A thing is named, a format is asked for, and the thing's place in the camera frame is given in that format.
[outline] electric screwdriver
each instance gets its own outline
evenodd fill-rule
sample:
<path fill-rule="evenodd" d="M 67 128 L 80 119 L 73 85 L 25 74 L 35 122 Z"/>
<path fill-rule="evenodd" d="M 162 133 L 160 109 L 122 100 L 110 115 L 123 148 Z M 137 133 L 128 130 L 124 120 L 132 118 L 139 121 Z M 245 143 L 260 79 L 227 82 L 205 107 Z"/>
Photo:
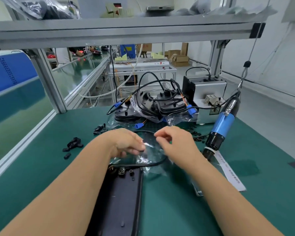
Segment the electric screwdriver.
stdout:
<path fill-rule="evenodd" d="M 226 138 L 228 130 L 231 128 L 232 123 L 235 120 L 240 105 L 239 96 L 240 91 L 228 100 L 208 136 L 203 150 L 203 155 L 209 161 L 215 152 L 220 148 L 222 142 Z"/>

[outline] red object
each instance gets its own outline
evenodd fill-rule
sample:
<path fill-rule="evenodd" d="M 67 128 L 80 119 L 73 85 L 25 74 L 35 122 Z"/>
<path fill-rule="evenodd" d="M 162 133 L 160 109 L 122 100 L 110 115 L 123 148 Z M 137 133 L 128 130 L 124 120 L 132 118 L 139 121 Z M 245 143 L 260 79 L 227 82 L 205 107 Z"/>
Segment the red object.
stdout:
<path fill-rule="evenodd" d="M 54 59 L 56 56 L 53 54 L 47 55 L 47 59 Z"/>

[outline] metal terminal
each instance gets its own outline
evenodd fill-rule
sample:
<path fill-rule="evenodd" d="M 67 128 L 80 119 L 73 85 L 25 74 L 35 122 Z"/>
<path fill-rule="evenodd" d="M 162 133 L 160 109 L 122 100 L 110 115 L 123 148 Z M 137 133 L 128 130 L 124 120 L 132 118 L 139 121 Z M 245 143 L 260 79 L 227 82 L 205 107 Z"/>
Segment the metal terminal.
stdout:
<path fill-rule="evenodd" d="M 231 102 L 230 102 L 230 104 L 228 105 L 228 107 L 226 108 L 226 110 L 224 111 L 224 115 L 225 116 L 228 116 L 229 114 L 230 114 L 230 112 L 231 112 L 231 110 L 233 109 L 233 107 L 235 106 L 235 104 L 236 104 L 236 99 L 233 99 Z"/>
<path fill-rule="evenodd" d="M 118 175 L 124 175 L 125 174 L 125 168 L 124 167 L 120 167 L 119 171 L 118 171 Z"/>

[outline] forearm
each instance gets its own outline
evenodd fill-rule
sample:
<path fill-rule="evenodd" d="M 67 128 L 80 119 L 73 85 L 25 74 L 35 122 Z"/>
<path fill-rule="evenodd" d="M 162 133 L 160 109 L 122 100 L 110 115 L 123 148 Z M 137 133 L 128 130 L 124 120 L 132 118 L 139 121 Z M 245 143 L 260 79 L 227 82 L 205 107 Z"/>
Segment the forearm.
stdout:
<path fill-rule="evenodd" d="M 85 235 L 109 164 L 101 138 L 76 159 L 0 232 L 3 235 Z"/>
<path fill-rule="evenodd" d="M 224 235 L 282 235 L 203 156 L 189 171 Z"/>

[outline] metal shelf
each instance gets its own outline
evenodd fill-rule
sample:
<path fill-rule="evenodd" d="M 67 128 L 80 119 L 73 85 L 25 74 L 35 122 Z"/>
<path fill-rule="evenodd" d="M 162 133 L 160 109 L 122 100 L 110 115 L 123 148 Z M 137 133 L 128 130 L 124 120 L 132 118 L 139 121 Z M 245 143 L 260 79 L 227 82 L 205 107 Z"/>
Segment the metal shelf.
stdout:
<path fill-rule="evenodd" d="M 249 39 L 267 15 L 0 22 L 0 49 Z"/>

